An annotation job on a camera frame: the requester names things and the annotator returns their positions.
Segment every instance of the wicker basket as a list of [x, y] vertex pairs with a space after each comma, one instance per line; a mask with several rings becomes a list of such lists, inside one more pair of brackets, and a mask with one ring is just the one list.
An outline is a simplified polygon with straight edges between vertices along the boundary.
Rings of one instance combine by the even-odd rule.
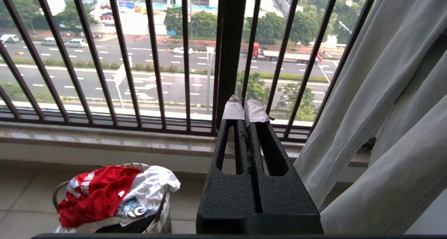
[[[141, 172], [144, 172], [149, 168], [149, 165], [143, 164], [143, 163], [125, 163], [117, 166], [125, 166], [132, 169], [140, 169]], [[93, 166], [91, 169], [100, 169], [102, 166]], [[53, 205], [54, 208], [57, 209], [58, 201], [57, 201], [57, 194], [59, 190], [67, 185], [70, 181], [64, 181], [57, 185], [56, 189], [53, 192]], [[158, 211], [155, 215], [154, 220], [149, 225], [149, 227], [143, 232], [143, 233], [171, 233], [172, 225], [171, 225], [171, 218], [169, 215], [169, 186], [164, 187], [163, 197], [161, 199], [160, 206], [158, 207]]]

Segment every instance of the clothing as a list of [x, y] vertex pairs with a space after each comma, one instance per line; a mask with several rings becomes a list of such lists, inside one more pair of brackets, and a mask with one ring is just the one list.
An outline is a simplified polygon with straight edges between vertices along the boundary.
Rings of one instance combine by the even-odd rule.
[[295, 168], [320, 207], [352, 156], [367, 171], [321, 212], [327, 234], [404, 233], [445, 188], [445, 0], [377, 0]]
[[[141, 224], [150, 222], [147, 220], [153, 217], [160, 207], [163, 199], [164, 188], [169, 186], [169, 191], [175, 192], [180, 188], [180, 182], [177, 177], [168, 169], [161, 166], [150, 166], [149, 169], [135, 176], [130, 190], [118, 205], [115, 215], [104, 220], [99, 220], [93, 223], [84, 223], [77, 228], [69, 228], [59, 225], [55, 233], [95, 233], [101, 228], [119, 225], [126, 229], [126, 226], [131, 223], [139, 222]], [[166, 202], [161, 220], [157, 224], [150, 222], [150, 226], [146, 226], [144, 231], [158, 231], [164, 228], [164, 223], [169, 216], [169, 193], [166, 196]], [[119, 227], [114, 226], [107, 231], [120, 230]]]
[[105, 166], [71, 179], [65, 199], [57, 206], [61, 225], [78, 227], [115, 215], [140, 172], [124, 166]]

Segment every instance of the red shirt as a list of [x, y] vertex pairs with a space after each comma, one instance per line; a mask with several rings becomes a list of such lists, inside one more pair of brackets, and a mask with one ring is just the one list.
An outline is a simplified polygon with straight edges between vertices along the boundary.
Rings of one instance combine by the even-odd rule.
[[71, 179], [65, 199], [57, 206], [61, 225], [78, 227], [114, 216], [140, 172], [124, 166], [105, 166]]

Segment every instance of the textured black plastic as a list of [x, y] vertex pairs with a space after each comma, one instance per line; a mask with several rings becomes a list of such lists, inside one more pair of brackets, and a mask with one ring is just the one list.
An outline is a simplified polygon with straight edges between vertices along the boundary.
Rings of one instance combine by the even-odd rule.
[[[225, 145], [234, 127], [236, 175], [222, 173]], [[222, 120], [210, 171], [197, 212], [197, 233], [242, 233], [241, 220], [255, 214], [246, 126], [242, 120]]]
[[[269, 122], [250, 123], [257, 210], [246, 233], [323, 233], [320, 213]], [[269, 175], [264, 173], [262, 148]]]

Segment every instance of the green hedge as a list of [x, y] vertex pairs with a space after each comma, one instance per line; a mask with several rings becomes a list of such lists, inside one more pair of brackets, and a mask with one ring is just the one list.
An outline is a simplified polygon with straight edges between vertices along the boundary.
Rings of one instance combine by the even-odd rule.
[[[27, 58], [13, 58], [14, 63], [16, 64], [35, 64], [32, 59]], [[55, 60], [53, 58], [48, 58], [43, 60], [43, 64], [47, 66], [65, 66], [64, 61], [62, 60]], [[77, 61], [72, 63], [74, 67], [80, 67], [80, 68], [95, 68], [95, 64], [93, 61], [88, 61], [87, 63], [85, 61]], [[103, 69], [119, 69], [120, 65], [116, 62], [113, 62], [112, 64], [107, 63], [106, 61], [102, 61], [102, 68]], [[155, 70], [154, 65], [152, 63], [148, 63], [146, 66], [141, 63], [135, 64], [133, 67], [133, 70], [139, 71], [139, 72], [153, 72]], [[169, 73], [184, 73], [185, 70], [182, 67], [178, 67], [176, 65], [171, 65], [169, 67], [160, 66], [160, 72], [169, 72]], [[207, 69], [191, 69], [190, 74], [198, 74], [198, 75], [207, 75], [208, 71]], [[262, 79], [273, 79], [273, 73], [264, 73], [260, 72]], [[214, 69], [211, 69], [211, 75], [214, 75]], [[301, 81], [303, 80], [303, 75], [294, 75], [294, 74], [280, 74], [279, 75], [280, 80], [291, 80], [291, 81]], [[319, 83], [327, 83], [325, 77], [318, 77], [318, 76], [310, 76], [309, 82], [319, 82]]]

